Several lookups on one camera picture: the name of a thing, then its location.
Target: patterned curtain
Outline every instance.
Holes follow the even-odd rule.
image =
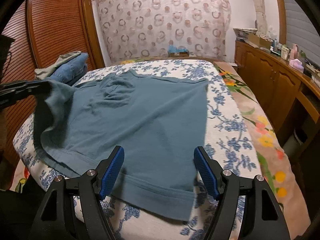
[[[167,57],[169,45],[196,56],[225,56],[229,0],[97,0],[111,61]]]

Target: silver bolt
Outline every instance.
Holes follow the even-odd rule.
[[[226,176],[230,176],[231,175],[231,171],[229,171],[229,170],[224,170],[222,173],[224,175],[226,175]]]
[[[54,181],[59,182],[60,180],[62,180],[62,176],[58,175],[54,178]]]
[[[88,170],[88,171],[87,171],[87,175],[88,175],[88,176],[93,176],[94,174],[96,174],[96,171],[95,171],[95,170]]]
[[[264,177],[262,175],[257,175],[257,180],[258,181],[264,181]]]

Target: black fabric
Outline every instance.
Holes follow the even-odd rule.
[[[33,219],[45,191],[32,176],[23,186],[22,193],[0,191],[0,237],[2,239],[26,240]]]

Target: floral bedspread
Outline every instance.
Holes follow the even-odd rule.
[[[120,73],[130,68],[141,74],[195,80],[208,78],[204,145],[208,155],[216,159],[224,169],[230,169],[237,175],[253,178],[262,173],[283,208],[291,238],[305,231],[310,219],[289,161],[254,95],[229,64],[213,65],[202,60],[131,62],[88,72],[79,82],[101,79],[108,73]],[[59,173],[43,163],[35,153],[33,115],[19,129],[13,144],[31,175],[47,190]],[[18,184],[24,182],[21,180],[21,175],[25,176],[25,172],[21,171],[23,168],[20,164],[20,168],[16,170],[12,190],[21,189],[22,185]],[[184,222],[152,215],[113,197],[107,197],[101,205],[111,221],[117,239],[195,240],[203,238],[212,221],[217,202],[207,194],[199,174],[195,180],[194,192],[193,210],[189,221]],[[244,200],[244,197],[239,197],[230,239],[237,239],[239,234]],[[79,197],[75,197],[74,205],[77,217],[83,220]]]

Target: blue textured pad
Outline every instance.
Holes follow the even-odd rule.
[[[103,200],[107,195],[111,194],[112,188],[116,182],[116,178],[120,172],[124,161],[124,149],[122,147],[119,148],[115,157],[111,161],[107,171],[103,175],[101,181],[101,190],[99,192],[100,199]]]
[[[218,199],[220,194],[217,190],[217,180],[215,175],[212,173],[207,161],[202,156],[202,153],[198,149],[195,149],[193,153],[194,163],[196,165],[197,170],[200,173],[202,181],[204,183],[205,188],[209,195],[211,195],[214,199]]]

